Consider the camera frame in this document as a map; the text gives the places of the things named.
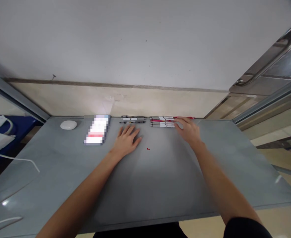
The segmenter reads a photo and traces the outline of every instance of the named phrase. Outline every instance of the pen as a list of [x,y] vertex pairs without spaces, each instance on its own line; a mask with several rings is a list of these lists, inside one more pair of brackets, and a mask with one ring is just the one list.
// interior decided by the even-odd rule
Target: pen
[[124,124],[126,124],[126,123],[144,123],[145,121],[134,121],[134,122],[119,122],[119,123],[124,123]]
[[121,116],[121,117],[124,117],[124,118],[146,118],[144,116]]
[[174,124],[174,122],[151,122],[151,124]]
[[144,120],[145,118],[135,118],[135,117],[133,117],[133,118],[131,118],[131,117],[128,117],[128,118],[121,118],[121,120]]
[[156,119],[151,119],[151,122],[174,122],[174,120],[156,120]]
[[174,124],[150,124],[150,125],[174,126]]
[[175,127],[175,126],[165,126],[165,125],[151,125],[152,127]]
[[152,119],[158,119],[158,120],[166,120],[166,119],[173,120],[173,119],[175,119],[177,117],[153,116],[153,117],[150,117],[150,118],[152,118]]

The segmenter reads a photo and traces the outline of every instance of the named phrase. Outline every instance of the left hand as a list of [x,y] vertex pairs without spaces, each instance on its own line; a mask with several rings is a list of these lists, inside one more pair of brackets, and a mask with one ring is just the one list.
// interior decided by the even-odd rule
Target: left hand
[[110,153],[112,153],[114,156],[118,156],[120,159],[122,159],[127,154],[131,153],[135,150],[137,145],[142,140],[142,137],[139,137],[134,143],[133,139],[136,137],[136,135],[139,133],[140,129],[133,131],[135,126],[128,125],[126,128],[122,131],[123,127],[120,128],[118,132],[118,136],[116,138],[116,141],[110,150]]

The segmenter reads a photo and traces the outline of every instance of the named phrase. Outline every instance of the finger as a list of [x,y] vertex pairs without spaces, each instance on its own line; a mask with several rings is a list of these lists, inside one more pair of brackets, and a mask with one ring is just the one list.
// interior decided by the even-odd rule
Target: finger
[[120,130],[119,130],[119,132],[118,132],[118,136],[117,136],[117,137],[121,136],[121,133],[122,133],[122,128],[123,128],[123,127],[121,127],[121,128],[120,128]]
[[132,138],[136,137],[136,135],[139,133],[139,131],[140,131],[140,128],[137,129],[135,132],[133,132],[132,135],[131,135]]
[[133,143],[133,147],[134,149],[138,146],[138,144],[141,142],[142,137],[139,137],[138,139],[136,139],[136,141]]
[[180,124],[182,124],[183,126],[185,126],[186,124],[187,124],[187,122],[186,121],[184,121],[184,119],[183,118],[181,118],[181,117],[178,117],[178,118],[176,118],[176,119],[174,119],[174,121],[178,121]]
[[135,126],[131,126],[129,128],[129,130],[127,131],[127,135],[129,136],[131,134],[131,132],[133,131],[133,129],[135,128]]
[[187,118],[187,117],[181,117],[184,121],[186,121],[187,123],[191,124],[192,120]]
[[129,129],[129,127],[130,127],[130,125],[127,125],[127,126],[125,127],[125,129],[124,129],[123,132],[122,132],[122,135],[126,134],[126,132],[127,132],[127,130]]

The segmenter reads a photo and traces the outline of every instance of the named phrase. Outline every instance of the hand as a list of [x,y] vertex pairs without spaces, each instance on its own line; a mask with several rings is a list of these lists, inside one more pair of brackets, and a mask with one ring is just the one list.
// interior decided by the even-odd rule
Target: hand
[[122,159],[124,156],[126,156],[127,154],[135,150],[135,148],[138,146],[138,144],[142,140],[142,137],[139,137],[133,143],[133,139],[140,131],[140,129],[137,129],[135,130],[135,132],[131,134],[134,127],[135,126],[130,127],[130,125],[128,125],[123,131],[122,131],[123,127],[120,128],[116,141],[112,149],[110,150],[110,153],[112,153],[116,157],[118,156],[119,159]]
[[187,117],[177,117],[174,121],[183,125],[183,129],[181,129],[177,123],[174,123],[177,132],[190,146],[202,142],[199,134],[199,127],[192,122],[191,119]]

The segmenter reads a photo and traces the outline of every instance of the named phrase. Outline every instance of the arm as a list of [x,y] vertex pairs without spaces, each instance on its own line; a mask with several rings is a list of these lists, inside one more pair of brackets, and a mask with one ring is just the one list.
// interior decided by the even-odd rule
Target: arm
[[113,148],[54,213],[38,233],[37,238],[64,238],[77,235],[114,167],[140,143],[141,138],[133,143],[134,137],[140,131],[137,129],[131,134],[133,129],[134,126],[129,125],[123,132],[122,128],[120,129]]
[[199,127],[186,117],[178,117],[175,121],[183,125],[181,129],[175,123],[175,128],[195,152],[205,182],[225,225],[234,217],[250,218],[261,223],[255,210],[227,178],[215,158],[207,150],[200,139]]

